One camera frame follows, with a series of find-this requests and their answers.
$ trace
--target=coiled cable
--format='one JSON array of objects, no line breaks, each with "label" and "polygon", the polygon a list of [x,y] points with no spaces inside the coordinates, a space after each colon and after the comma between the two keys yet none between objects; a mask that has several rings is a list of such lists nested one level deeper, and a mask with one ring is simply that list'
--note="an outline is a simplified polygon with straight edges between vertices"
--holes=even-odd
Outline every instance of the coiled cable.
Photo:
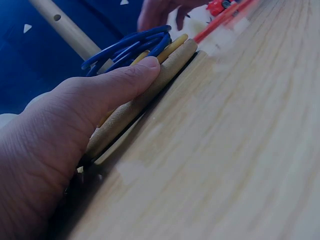
[{"label": "coiled cable", "polygon": [[100,68],[109,59],[112,59],[114,64],[105,73],[129,66],[146,50],[150,50],[147,56],[157,57],[172,42],[170,30],[171,26],[164,25],[143,32],[131,33],[84,61],[81,68],[86,70],[91,67],[86,76],[92,77],[98,74]]}]

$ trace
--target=red object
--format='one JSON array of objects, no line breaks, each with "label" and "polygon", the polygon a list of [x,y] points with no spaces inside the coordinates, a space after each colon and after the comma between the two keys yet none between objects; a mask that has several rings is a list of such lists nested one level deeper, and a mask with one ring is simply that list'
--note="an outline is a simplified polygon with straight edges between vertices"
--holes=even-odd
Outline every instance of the red object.
[{"label": "red object", "polygon": [[224,0],[213,0],[206,7],[209,10],[210,14],[214,17],[218,16],[225,10],[225,7],[222,5]]},{"label": "red object", "polygon": [[235,12],[241,12],[242,10],[248,10],[247,7],[252,5],[255,2],[254,0],[242,0],[240,3],[234,2],[230,7],[223,10],[217,17],[214,18],[212,22],[199,34],[197,34],[193,39],[199,44],[206,36],[212,33],[217,27],[221,24],[227,22],[229,23],[233,19],[233,14]]}]

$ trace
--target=beige tube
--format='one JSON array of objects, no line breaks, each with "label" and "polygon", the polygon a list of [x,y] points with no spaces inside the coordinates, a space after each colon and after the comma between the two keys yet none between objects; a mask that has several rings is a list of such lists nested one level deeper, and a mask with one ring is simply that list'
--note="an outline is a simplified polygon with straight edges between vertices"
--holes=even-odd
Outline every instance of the beige tube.
[{"label": "beige tube", "polygon": [[187,40],[161,65],[161,71],[151,86],[134,100],[118,107],[92,136],[86,149],[89,158],[96,157],[128,124],[148,105],[148,103],[171,81],[197,50],[192,39]]}]

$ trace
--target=wood grain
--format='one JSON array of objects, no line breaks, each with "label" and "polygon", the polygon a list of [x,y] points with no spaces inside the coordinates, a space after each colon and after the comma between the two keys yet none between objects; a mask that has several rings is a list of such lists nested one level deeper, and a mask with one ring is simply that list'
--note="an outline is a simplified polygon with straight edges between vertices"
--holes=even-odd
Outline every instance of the wood grain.
[{"label": "wood grain", "polygon": [[199,54],[101,157],[69,238],[320,239],[319,23],[319,0],[266,0]]}]

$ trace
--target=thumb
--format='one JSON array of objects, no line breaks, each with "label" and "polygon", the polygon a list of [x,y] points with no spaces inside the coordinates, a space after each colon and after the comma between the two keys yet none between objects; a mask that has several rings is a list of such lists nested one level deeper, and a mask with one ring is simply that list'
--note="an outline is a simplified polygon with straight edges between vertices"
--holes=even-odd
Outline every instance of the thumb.
[{"label": "thumb", "polygon": [[143,93],[159,72],[158,59],[146,57],[136,65],[98,76],[69,78],[55,89],[54,94],[63,96],[64,102],[74,104],[73,109],[85,112],[96,126],[107,112]]}]

